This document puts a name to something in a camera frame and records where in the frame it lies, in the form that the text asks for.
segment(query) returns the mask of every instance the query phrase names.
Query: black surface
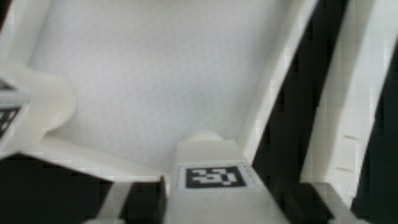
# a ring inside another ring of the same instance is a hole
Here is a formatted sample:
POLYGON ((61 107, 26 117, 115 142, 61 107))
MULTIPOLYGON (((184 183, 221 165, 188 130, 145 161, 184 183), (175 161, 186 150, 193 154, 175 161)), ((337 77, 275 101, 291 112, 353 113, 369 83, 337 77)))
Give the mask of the black surface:
POLYGON ((120 219, 125 224, 161 224, 164 215, 164 181, 132 183, 120 219))
POLYGON ((253 169, 269 191, 296 183, 347 0, 319 0, 276 96, 253 169))
POLYGON ((244 187, 237 166, 186 169, 186 188, 244 187))
POLYGON ((0 109, 0 140, 6 133, 12 121, 15 119, 19 109, 19 107, 0 109))
POLYGON ((22 155, 0 161, 0 223, 81 224, 111 183, 22 155))
POLYGON ((398 47, 378 102, 351 211, 374 224, 398 223, 398 47))
POLYGON ((10 4, 12 0, 1 0, 0 1, 0 29, 3 26, 3 19, 5 19, 5 15, 6 15, 6 11, 8 11, 8 4, 10 4))
POLYGON ((291 224, 328 224, 333 216, 310 184, 278 183, 275 200, 291 224))

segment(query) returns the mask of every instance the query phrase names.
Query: black stripe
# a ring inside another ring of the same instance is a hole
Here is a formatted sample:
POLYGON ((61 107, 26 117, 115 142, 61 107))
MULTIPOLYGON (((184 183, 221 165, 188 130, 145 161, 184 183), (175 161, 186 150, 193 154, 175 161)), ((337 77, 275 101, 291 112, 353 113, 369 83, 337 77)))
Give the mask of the black stripe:
POLYGON ((317 1, 276 96, 253 169, 273 193, 278 181, 296 183, 312 131, 331 52, 347 0, 317 1))
POLYGON ((376 108, 351 211, 374 224, 398 222, 398 45, 376 108))
POLYGON ((164 181, 132 183, 120 219, 125 224, 161 224, 164 215, 164 181))

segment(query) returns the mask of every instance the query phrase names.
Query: white platform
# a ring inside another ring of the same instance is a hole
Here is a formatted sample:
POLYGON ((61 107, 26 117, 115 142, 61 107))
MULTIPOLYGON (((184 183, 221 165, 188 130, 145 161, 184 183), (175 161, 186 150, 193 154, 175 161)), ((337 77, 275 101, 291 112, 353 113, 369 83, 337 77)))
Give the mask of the white platform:
POLYGON ((312 3, 53 0, 28 66, 76 91, 54 136, 168 170, 209 129, 252 157, 312 3))

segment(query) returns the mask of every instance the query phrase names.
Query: white object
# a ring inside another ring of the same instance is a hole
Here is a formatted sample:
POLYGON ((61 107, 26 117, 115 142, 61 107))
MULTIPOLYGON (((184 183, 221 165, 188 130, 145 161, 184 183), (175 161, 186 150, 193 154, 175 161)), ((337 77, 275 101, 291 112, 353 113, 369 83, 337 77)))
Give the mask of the white object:
POLYGON ((303 182, 326 182, 349 206, 398 37, 398 1, 351 0, 315 112, 303 182))
POLYGON ((118 183, 154 182, 164 176, 157 170, 51 136, 22 154, 118 183))
POLYGON ((287 224, 234 141, 184 141, 177 144, 170 184, 164 224, 287 224), (221 168, 241 164, 243 172, 225 171, 221 168), (191 168, 191 172, 196 171, 195 175, 200 176, 200 179, 193 177, 191 180, 196 180, 200 185, 216 184, 216 180, 221 179, 216 179, 216 176, 227 172, 234 176, 223 178, 228 183, 236 182, 237 174, 244 173, 252 184, 244 187, 223 185, 216 188, 180 188, 177 185, 188 183, 184 177, 189 178, 184 173, 180 175, 180 171, 191 168))
POLYGON ((195 130, 252 160, 314 0, 13 0, 0 57, 65 77, 60 138, 170 170, 195 130))
POLYGON ((129 189, 131 183, 113 183, 97 213, 97 219, 116 219, 124 208, 129 189))
POLYGON ((83 224, 124 224, 120 219, 92 219, 83 224))
POLYGON ((0 62, 0 78, 13 90, 0 92, 0 107, 19 107, 8 132, 0 139, 0 151, 10 153, 35 146, 44 134, 61 126, 76 108, 68 83, 28 69, 21 63, 0 62))

